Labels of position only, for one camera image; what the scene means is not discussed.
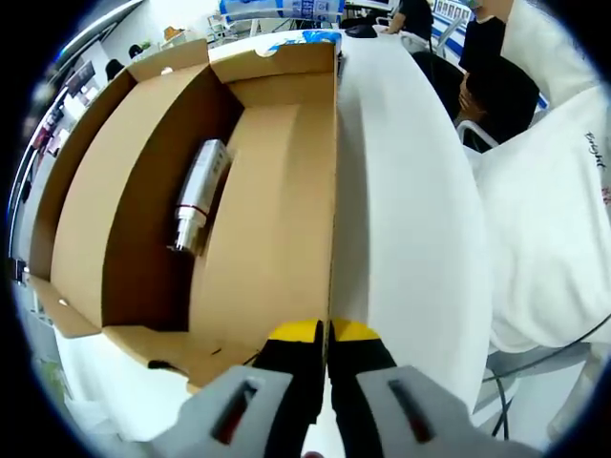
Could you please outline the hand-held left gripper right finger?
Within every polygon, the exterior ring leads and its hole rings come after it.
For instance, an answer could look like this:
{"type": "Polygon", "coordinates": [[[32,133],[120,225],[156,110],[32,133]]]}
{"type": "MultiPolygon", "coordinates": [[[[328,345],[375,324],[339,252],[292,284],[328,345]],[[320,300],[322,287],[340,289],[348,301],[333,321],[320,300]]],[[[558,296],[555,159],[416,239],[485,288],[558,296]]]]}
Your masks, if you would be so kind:
{"type": "Polygon", "coordinates": [[[411,365],[399,366],[379,335],[330,323],[331,403],[348,457],[536,457],[474,427],[466,405],[411,365]]]}

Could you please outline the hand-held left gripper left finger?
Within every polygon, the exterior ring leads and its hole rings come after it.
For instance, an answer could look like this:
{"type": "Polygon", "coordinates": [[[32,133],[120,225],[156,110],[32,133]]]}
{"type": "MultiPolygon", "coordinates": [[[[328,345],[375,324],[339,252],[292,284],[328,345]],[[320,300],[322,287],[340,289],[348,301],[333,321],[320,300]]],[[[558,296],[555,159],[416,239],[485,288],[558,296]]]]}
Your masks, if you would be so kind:
{"type": "Polygon", "coordinates": [[[220,331],[110,326],[108,338],[192,391],[149,457],[298,457],[322,405],[326,323],[284,322],[251,342],[220,331]]]}

